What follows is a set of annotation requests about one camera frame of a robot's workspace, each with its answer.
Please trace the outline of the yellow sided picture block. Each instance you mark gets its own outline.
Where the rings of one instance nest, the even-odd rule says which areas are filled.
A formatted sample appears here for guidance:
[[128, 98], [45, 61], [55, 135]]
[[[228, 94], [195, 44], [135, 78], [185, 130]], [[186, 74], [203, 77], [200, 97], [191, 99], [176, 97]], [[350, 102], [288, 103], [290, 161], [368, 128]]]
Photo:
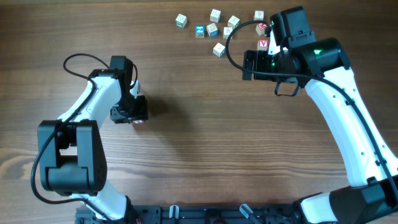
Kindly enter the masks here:
[[133, 121], [132, 123], [134, 123], [134, 124], [141, 124], [141, 123], [143, 123], [144, 122], [144, 120], [135, 120], [135, 121]]

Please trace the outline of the blue P letter block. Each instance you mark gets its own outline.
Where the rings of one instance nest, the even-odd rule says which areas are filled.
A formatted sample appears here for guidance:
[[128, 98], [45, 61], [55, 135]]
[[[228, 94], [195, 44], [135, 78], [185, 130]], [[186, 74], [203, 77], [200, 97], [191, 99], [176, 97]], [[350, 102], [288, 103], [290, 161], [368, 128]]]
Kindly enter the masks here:
[[221, 44], [221, 43], [217, 43], [214, 48], [213, 48], [213, 53], [217, 56], [217, 57], [222, 57], [225, 53], [225, 49], [226, 47]]

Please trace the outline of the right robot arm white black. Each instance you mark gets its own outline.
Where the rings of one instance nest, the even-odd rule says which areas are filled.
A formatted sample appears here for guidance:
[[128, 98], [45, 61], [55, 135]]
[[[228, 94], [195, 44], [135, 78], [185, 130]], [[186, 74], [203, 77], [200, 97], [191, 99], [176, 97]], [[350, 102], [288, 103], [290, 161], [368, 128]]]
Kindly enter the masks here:
[[244, 54], [243, 79], [294, 83], [321, 111], [340, 150], [349, 186], [300, 199], [297, 223], [367, 223], [397, 211], [397, 158], [386, 146], [357, 89], [337, 39], [317, 40], [305, 11], [274, 14], [266, 39]]

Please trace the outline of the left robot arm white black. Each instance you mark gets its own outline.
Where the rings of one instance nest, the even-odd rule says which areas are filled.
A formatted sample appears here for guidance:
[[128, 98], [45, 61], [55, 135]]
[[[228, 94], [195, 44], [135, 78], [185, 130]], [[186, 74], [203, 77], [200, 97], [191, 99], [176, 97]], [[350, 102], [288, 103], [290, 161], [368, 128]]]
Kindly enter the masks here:
[[30, 184], [41, 201], [35, 183], [64, 197], [63, 203], [80, 201], [76, 223], [143, 223], [129, 197], [107, 180], [107, 162], [100, 136], [106, 117], [114, 123], [143, 123], [148, 119], [147, 99], [140, 95], [137, 67], [125, 56], [113, 56], [104, 69], [86, 77], [87, 87], [75, 104], [37, 129], [39, 153], [32, 166]]

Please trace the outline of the red V letter block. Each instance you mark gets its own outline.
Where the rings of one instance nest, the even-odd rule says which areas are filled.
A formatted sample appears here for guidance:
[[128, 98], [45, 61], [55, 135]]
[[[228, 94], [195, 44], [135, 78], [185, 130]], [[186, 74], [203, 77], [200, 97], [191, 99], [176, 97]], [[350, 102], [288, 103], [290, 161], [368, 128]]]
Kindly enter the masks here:
[[269, 39], [260, 39], [257, 43], [258, 51], [267, 51], [269, 48]]

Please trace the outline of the red M letter block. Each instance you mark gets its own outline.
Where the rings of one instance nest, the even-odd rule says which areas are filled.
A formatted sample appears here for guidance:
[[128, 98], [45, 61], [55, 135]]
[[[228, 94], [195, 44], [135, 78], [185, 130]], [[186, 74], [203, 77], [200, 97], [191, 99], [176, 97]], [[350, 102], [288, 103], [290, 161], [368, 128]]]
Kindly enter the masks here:
[[267, 35], [268, 25], [265, 23], [257, 23], [256, 25], [256, 32], [258, 35]]

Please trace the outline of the picture block centre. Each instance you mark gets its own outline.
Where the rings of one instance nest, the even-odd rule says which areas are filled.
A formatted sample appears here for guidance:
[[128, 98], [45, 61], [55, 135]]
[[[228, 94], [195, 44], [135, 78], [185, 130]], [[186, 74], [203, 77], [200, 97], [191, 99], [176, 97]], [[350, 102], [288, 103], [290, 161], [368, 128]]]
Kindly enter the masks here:
[[230, 36], [232, 31], [233, 31], [232, 27], [224, 27], [224, 29], [223, 29], [223, 38], [224, 39], [228, 39], [228, 37]]

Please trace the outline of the plain block upper right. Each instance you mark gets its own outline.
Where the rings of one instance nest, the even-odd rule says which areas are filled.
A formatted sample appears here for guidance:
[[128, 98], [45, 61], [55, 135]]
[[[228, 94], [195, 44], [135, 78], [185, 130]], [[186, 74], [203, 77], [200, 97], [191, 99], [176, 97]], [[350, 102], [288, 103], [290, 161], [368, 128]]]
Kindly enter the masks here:
[[254, 20], [255, 21], [263, 21], [264, 20], [264, 11], [255, 11], [254, 12]]

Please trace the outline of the plain block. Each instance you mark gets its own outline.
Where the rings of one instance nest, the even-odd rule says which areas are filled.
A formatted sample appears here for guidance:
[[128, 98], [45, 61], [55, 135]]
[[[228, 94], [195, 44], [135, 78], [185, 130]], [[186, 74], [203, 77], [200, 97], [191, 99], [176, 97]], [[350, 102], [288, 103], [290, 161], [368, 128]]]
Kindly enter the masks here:
[[255, 21], [263, 21], [264, 20], [264, 11], [255, 11], [254, 12], [254, 20]]
[[219, 23], [220, 19], [221, 19], [221, 11], [219, 11], [217, 9], [212, 9], [212, 11], [210, 13], [210, 21]]

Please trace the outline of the green sided block upper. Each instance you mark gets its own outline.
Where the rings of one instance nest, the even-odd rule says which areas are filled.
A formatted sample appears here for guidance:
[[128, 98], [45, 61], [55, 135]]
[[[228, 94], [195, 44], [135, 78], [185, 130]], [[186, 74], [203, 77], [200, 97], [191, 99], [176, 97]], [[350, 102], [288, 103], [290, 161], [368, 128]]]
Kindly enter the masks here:
[[240, 23], [240, 18], [236, 16], [231, 16], [228, 20], [228, 27], [232, 27], [233, 29], [237, 28]]

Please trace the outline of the blue sided picture block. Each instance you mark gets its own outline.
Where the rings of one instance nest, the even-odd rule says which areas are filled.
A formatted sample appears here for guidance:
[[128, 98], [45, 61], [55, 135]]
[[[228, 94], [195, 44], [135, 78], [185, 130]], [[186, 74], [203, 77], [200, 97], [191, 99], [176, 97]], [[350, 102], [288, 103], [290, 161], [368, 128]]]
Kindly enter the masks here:
[[218, 35], [218, 28], [215, 23], [207, 25], [206, 31], [210, 37], [216, 37]]

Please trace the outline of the plain top block upper middle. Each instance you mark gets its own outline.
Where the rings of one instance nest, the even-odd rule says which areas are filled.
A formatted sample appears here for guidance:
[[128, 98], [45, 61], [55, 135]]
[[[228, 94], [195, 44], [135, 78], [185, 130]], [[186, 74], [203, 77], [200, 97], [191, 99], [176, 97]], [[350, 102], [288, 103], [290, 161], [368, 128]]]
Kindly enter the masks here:
[[210, 13], [210, 21], [219, 23], [220, 19], [221, 19], [221, 11], [219, 11], [217, 9], [212, 9], [212, 11]]

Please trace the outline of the blue H letter block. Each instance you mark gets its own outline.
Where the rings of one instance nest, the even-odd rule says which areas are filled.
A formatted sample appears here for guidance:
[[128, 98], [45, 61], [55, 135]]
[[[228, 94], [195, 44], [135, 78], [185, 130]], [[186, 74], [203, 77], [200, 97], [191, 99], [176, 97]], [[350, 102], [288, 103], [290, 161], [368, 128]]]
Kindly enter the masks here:
[[205, 26], [195, 26], [195, 37], [197, 39], [205, 37]]

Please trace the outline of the green letter block far left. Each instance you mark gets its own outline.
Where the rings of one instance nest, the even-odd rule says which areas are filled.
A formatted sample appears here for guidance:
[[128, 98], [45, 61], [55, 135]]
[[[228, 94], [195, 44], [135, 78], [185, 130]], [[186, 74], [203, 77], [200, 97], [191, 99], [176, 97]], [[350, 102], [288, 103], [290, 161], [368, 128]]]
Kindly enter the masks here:
[[187, 16], [179, 14], [175, 19], [175, 23], [177, 27], [184, 28], [187, 24]]

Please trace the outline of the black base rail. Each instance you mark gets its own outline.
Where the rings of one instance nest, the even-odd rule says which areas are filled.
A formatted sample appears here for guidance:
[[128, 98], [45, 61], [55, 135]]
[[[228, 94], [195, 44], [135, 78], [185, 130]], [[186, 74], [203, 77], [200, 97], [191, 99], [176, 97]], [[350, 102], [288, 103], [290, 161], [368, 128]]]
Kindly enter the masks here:
[[304, 223], [300, 212], [291, 204], [238, 207], [170, 207], [135, 206], [139, 218], [134, 223], [211, 224], [211, 223]]

